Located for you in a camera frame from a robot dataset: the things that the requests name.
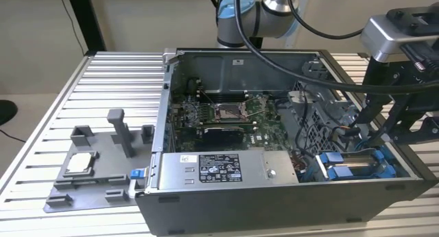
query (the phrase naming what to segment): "gray post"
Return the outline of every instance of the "gray post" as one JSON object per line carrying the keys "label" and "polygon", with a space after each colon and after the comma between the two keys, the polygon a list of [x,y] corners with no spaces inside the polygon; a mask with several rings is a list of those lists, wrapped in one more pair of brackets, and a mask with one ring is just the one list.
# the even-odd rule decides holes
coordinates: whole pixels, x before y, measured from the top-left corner
{"label": "gray post", "polygon": [[130,158],[134,157],[136,153],[131,146],[131,133],[128,127],[124,124],[124,116],[124,110],[118,108],[108,111],[107,120],[115,126],[120,144],[123,145],[124,154],[127,158]]}

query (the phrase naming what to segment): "sticker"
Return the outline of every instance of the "sticker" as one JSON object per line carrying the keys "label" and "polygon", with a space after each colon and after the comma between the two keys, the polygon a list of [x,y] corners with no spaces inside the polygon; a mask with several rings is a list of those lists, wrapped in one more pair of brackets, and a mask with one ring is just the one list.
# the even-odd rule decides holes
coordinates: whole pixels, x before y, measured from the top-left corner
{"label": "sticker", "polygon": [[232,65],[234,66],[244,65],[244,60],[232,60]]}
{"label": "sticker", "polygon": [[198,155],[182,155],[180,162],[198,162]]}
{"label": "sticker", "polygon": [[200,182],[242,181],[242,169],[238,154],[200,155]]}

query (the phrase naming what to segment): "floor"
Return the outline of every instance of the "floor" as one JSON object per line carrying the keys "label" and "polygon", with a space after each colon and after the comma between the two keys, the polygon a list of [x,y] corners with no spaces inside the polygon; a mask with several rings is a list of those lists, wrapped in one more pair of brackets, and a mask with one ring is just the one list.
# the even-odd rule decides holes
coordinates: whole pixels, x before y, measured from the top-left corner
{"label": "floor", "polygon": [[[19,107],[15,118],[0,126],[11,136],[27,140],[58,94],[0,95],[0,99],[11,100]],[[0,177],[6,172],[23,143],[0,133]]]}

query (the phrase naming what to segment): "black mount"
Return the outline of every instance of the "black mount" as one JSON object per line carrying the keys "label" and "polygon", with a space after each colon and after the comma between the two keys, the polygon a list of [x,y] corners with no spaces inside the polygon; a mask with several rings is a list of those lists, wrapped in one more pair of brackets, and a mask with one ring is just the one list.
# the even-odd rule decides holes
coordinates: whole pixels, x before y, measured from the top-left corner
{"label": "black mount", "polygon": [[[439,35],[439,7],[402,8],[391,10],[387,19],[406,35],[422,37]],[[371,57],[364,76],[364,85],[408,85],[439,79],[439,39],[434,46],[426,42],[411,42],[400,46],[408,61],[382,63]],[[382,128],[370,134],[368,145],[383,143],[387,134],[399,144],[433,142],[439,139],[439,117],[426,117],[418,131],[411,131],[415,122],[427,112],[439,110],[439,89],[416,94],[374,95],[367,94],[366,106],[356,123],[370,123],[382,112],[383,106],[394,101]]]}

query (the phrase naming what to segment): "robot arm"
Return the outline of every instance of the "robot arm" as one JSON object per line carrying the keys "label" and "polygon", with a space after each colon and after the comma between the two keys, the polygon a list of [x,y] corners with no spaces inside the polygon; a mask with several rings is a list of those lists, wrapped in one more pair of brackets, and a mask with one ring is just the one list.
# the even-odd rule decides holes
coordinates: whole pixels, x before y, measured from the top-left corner
{"label": "robot arm", "polygon": [[[218,7],[218,46],[239,48],[244,46],[234,19],[234,0],[219,1]],[[240,0],[242,21],[246,35],[260,38],[279,38],[295,29],[295,18],[288,0]]]}

